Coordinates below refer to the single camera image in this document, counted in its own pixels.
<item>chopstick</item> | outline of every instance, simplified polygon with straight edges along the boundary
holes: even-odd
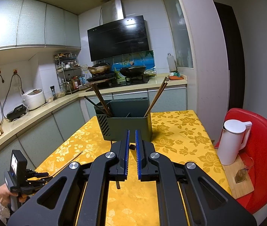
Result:
[[[101,109],[97,104],[95,104],[92,100],[90,100],[87,96],[84,96],[84,98],[89,101],[93,106],[95,106],[98,110],[101,110],[105,115],[107,115],[107,113],[105,112],[105,110]]]
[[[158,92],[156,93],[156,95],[155,95],[153,101],[151,102],[148,110],[146,111],[144,117],[146,117],[149,114],[149,112],[151,111],[152,107],[154,106],[154,104],[156,103],[156,101],[158,100],[158,98],[160,97],[160,95],[162,94],[162,92],[164,91],[165,87],[167,86],[168,83],[165,82],[166,79],[167,79],[167,77],[165,77],[164,81],[162,82],[162,84],[161,84]]]
[[[106,105],[106,103],[105,103],[105,101],[104,101],[104,99],[103,99],[103,97],[102,97],[97,85],[93,84],[92,88],[93,88],[95,94],[97,95],[98,99],[100,100],[100,103],[102,104],[102,106],[104,107],[105,111],[107,112],[107,115],[108,116],[112,116],[112,113],[111,113],[110,109],[107,107],[107,105]]]
[[[64,169],[68,164],[70,164],[73,160],[75,160],[79,155],[82,154],[83,151],[79,152],[76,156],[74,156],[71,160],[69,160],[63,167],[61,167],[58,171],[54,172],[51,176],[55,176],[59,173],[62,169]]]

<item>stainless steel chimney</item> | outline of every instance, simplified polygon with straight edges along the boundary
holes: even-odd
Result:
[[[121,0],[108,0],[102,5],[103,24],[124,19],[124,13]]]

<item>spice rack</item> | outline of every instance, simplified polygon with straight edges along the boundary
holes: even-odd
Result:
[[[60,90],[65,91],[66,94],[72,94],[79,91],[79,85],[82,84],[83,75],[77,61],[77,55],[71,53],[66,54],[70,56],[54,55],[54,62]]]

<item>wooden cutting board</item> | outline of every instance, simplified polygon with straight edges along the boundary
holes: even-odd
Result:
[[[244,168],[244,163],[239,155],[237,155],[236,160],[231,165],[222,165],[226,173],[232,196],[237,199],[244,195],[247,195],[254,191],[254,187],[249,175],[246,176],[246,179],[243,182],[236,183],[235,175],[238,170]]]

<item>yellow tablecloth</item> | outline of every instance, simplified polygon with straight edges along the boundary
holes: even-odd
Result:
[[[231,190],[211,140],[197,115],[192,110],[151,113],[155,149],[173,162],[185,164],[195,162],[228,193]],[[96,117],[93,117],[38,168],[38,172],[53,174],[66,162],[75,159],[81,164],[92,162],[97,156],[110,150],[110,141],[103,140]],[[107,226],[159,225],[159,209],[155,182],[140,182],[137,163],[129,154],[128,178],[109,185],[106,213]]]

